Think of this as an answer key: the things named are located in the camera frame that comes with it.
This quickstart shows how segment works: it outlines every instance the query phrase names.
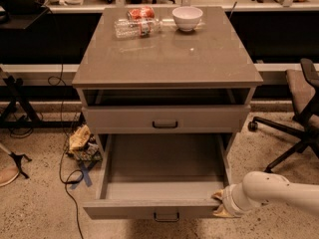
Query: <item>chair wheel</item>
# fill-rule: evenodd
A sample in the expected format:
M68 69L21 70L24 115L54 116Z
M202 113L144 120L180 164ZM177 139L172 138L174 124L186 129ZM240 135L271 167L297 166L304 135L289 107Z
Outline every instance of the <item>chair wheel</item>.
M251 121L249 124L248 124L248 130L249 131L257 131L258 129L258 124L254 121Z
M113 0L107 0L108 4L112 4Z

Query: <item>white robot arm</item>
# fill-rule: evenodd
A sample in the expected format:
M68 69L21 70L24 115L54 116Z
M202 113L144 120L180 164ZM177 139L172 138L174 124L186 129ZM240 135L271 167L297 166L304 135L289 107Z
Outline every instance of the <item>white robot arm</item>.
M222 201L213 212L218 217L240 217L262 205L284 202L319 216L319 185L291 183L284 176L253 171L242 182L218 190L214 198Z

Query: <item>speckled floor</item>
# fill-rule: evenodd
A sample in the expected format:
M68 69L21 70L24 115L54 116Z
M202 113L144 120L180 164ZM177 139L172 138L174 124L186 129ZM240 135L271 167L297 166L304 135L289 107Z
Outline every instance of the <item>speckled floor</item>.
M250 114L288 124L292 112ZM60 160L66 140L57 129L35 129L26 138L14 138L7 129L0 129L0 140L12 151L27 153L33 160L22 161L30 175L20 175L11 184L0 188L0 238L81 238L77 227L76 207L59 178ZM278 133L261 125L258 132L245 126L235 139L229 155L233 182L240 182L249 171L262 170L275 156L287 149L292 136ZM0 169L13 163L0 151ZM66 179L78 168L77 162L63 156L62 176ZM100 165L90 171L92 185L82 181L69 192L79 204L79 221L86 239L89 238L318 238L319 219L287 204L273 204L256 209L239 219L195 219L177 223L152 220L91 220L82 208L83 202L95 198ZM276 169L290 181L319 185L319 161L310 149L294 155Z

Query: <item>red can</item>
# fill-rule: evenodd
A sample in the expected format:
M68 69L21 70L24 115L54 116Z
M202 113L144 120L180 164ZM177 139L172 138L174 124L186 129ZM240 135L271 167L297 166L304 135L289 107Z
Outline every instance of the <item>red can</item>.
M152 7L145 6L140 9L141 18L153 18L156 14Z
M138 20L141 19L140 9L132 9L128 12L129 20Z
M154 16L155 12L150 6L141 7L140 9L132 9L128 12L129 20L153 18Z

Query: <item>cable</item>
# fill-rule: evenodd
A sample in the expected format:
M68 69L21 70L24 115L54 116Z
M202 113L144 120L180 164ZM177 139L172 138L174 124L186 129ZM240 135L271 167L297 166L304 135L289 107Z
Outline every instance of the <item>cable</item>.
M19 119L16 117L15 113L11 113L14 117L14 119L16 121L18 120L25 120L27 117L25 116L22 116L20 117ZM21 128L8 128L9 132L10 132L10 137L12 138L19 138L19 139L23 139L23 138L26 138L28 136L30 136L33 132L33 128L30 127L30 128L27 128L26 130L24 130L23 132L17 132L18 129L21 129Z
M60 27L59 27L59 24L53 14L53 12L51 11L51 9L49 7L47 7L49 9L49 12L52 14L53 16L53 20L54 20L54 23L55 23L55 26L56 26L56 31L57 31L57 35L58 35L58 38L59 38L59 45L61 46L60 48L60 51L62 51L62 48L63 48L63 45L62 45L62 36L61 36L61 32L60 32ZM64 87L66 87L66 83L63 81L63 73L64 73L64 61L63 61L63 52L60 53L60 60L61 60L61 72L60 72L60 75L59 76L51 76L48 78L48 84L50 86L59 86L61 83L63 84ZM81 169L76 169L74 170L73 172L70 173L70 175L68 176L67 180L64 181L62 179L62 163L63 163L63 157L65 156L65 154L67 153L67 150L68 150L68 144L67 144L67 141L68 141L68 137L69 137L69 134L67 133L66 129L64 128L63 126L63 118L62 118L62 114L63 114L63 105L64 105L64 101L65 101L65 95L66 95L66 91L67 89L65 89L65 92L63 94L63 98L62 98L62 101L61 101L61 106L60 106L60 121L61 121L61 128L64 132L64 134L66 135L66 141L64 143L64 151L62 153L62 156L61 156L61 160L60 160L60 167L59 167L59 177L60 177L60 180L61 182L65 185L65 191L66 193L69 195L69 197L74 201L75 205L76 205L76 212L77 212L77 225L78 225L78 229L79 229L79 233L80 233L80 236L81 238L83 239L83 234L82 234L82 230L81 230L81 226L80 226L80 221L79 221L79 206L78 206L78 202L77 200L71 195L71 193L68 191L68 185L69 184L77 184L77 183L80 183L83 178L84 178L84 173ZM76 172L81 172L81 177L80 179L78 180L70 180L70 177L76 173Z
M83 234L82 234L82 230L81 230L81 226L80 226L80 221L79 221L79 206L78 206L78 202L77 200L73 197L73 195L70 194L70 192L68 191L68 185L70 184L77 184L77 183L80 183L83 178L84 178L84 173L82 170L80 169L76 169L74 170L73 172L70 173L70 175L68 176L67 180L63 180L62 178L62 163L63 163L63 157L64 155L66 154L67 152L67 148L68 148L68 145L67 145L67 140L65 141L64 143L64 151L62 153L62 156L61 156L61 159L60 159L60 167L59 167L59 176L60 176L60 180L61 182L65 185L65 191L66 193L71 197L71 199L74 201L75 205L76 205L76 212L77 212L77 225L78 225L78 229L79 229L79 233L81 235L81 238L83 239ZM80 179L77 179L77 180L70 180L70 177L76 173L76 172L80 172L81 173L81 177Z
M235 10L236 5L237 5L237 1L234 2L233 6L231 8L230 15L229 15L229 18L228 18L229 20L231 19L232 13Z

